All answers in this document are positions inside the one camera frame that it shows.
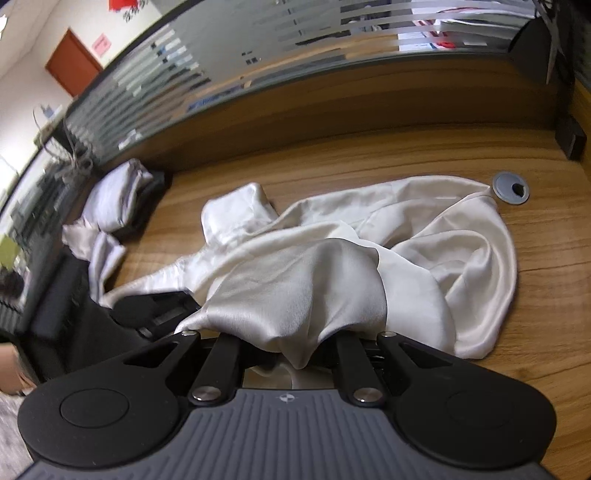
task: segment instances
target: folded white cloth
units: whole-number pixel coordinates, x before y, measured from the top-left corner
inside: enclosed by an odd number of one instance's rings
[[[85,220],[64,225],[61,241],[70,247],[76,258],[90,262],[89,294],[92,300],[98,301],[105,294],[105,282],[123,260],[125,247],[114,236],[101,232]]]
[[[131,221],[138,192],[152,179],[139,160],[121,164],[92,189],[81,218],[103,232],[119,230]]]
[[[88,279],[94,301],[104,295],[106,280],[125,255],[125,247],[108,232],[131,221],[138,192],[152,178],[139,160],[121,164],[94,186],[82,216],[74,224],[63,226],[62,243],[76,258],[90,262]]]

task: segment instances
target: metal screw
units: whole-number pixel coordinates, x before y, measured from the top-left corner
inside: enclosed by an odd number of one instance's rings
[[[353,392],[355,400],[362,403],[373,403],[382,399],[384,396],[377,388],[359,388]]]
[[[193,398],[199,401],[212,401],[217,400],[222,395],[222,392],[219,388],[210,387],[206,385],[205,387],[197,387],[193,390]]]

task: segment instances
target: glass partition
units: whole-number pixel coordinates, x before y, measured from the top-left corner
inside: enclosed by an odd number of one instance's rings
[[[230,98],[367,60],[503,52],[531,0],[189,0],[67,117],[104,163]]]

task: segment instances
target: wooden desk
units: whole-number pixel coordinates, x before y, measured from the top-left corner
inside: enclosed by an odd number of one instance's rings
[[[442,127],[329,138],[178,173],[117,284],[196,252],[207,199],[261,183],[278,212],[304,197],[412,175],[490,183],[511,170],[530,185],[521,206],[498,202],[518,251],[518,292],[482,365],[526,381],[554,404],[544,465],[564,480],[591,475],[591,184],[551,131]]]

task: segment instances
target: red sign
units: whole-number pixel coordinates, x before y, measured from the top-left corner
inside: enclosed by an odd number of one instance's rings
[[[109,10],[118,12],[122,8],[137,7],[138,0],[109,0]]]
[[[99,57],[102,57],[107,50],[111,47],[111,41],[103,33],[96,41],[92,44],[92,49],[96,52]]]

